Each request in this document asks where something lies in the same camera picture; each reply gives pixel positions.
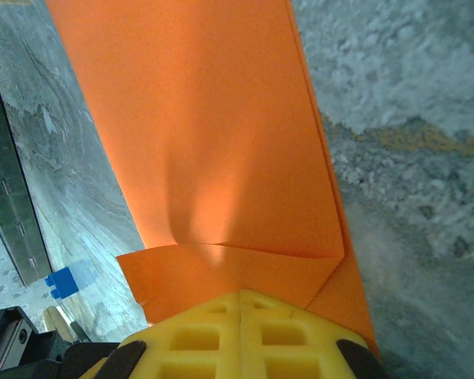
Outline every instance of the yellow plastic part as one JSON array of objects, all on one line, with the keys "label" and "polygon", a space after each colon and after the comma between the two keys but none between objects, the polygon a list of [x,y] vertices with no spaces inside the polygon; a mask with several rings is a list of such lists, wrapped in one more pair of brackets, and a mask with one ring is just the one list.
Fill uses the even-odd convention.
[{"label": "yellow plastic part", "polygon": [[243,290],[135,333],[120,346],[147,344],[130,379],[354,379],[339,339],[367,347],[331,321]]}]

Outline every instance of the blue plastic piece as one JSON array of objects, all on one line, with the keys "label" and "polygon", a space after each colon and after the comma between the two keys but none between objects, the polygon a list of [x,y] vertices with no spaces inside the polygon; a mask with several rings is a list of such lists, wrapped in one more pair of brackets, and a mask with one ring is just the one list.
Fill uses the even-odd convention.
[{"label": "blue plastic piece", "polygon": [[51,291],[51,296],[54,300],[58,298],[68,298],[79,291],[79,287],[73,279],[72,272],[70,272],[68,267],[49,274],[44,281],[48,287],[55,287]]}]

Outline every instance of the blue block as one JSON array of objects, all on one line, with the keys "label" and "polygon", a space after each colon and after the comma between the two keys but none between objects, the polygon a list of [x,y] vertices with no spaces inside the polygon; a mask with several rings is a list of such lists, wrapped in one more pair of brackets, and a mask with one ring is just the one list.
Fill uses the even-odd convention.
[{"label": "blue block", "polygon": [[79,287],[77,287],[72,272],[70,272],[68,267],[49,274],[44,281],[48,287],[55,287],[51,291],[51,296],[54,300],[68,298],[79,291]]}]

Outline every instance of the folded orange paper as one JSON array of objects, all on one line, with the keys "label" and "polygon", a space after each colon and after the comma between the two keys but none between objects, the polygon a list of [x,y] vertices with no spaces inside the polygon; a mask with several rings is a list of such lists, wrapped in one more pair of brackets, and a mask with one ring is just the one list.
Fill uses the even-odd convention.
[{"label": "folded orange paper", "polygon": [[118,258],[152,322],[251,288],[375,347],[285,0],[48,0],[148,249]]}]

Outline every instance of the stone floor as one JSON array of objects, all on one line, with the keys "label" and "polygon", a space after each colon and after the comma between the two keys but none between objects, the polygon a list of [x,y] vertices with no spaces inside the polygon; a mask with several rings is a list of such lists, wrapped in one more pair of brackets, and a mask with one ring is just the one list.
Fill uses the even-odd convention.
[{"label": "stone floor", "polygon": [[[383,361],[474,378],[474,0],[293,3]],[[0,6],[0,88],[52,263],[84,282],[64,307],[121,340],[145,320],[114,258],[142,244],[41,1]]]}]

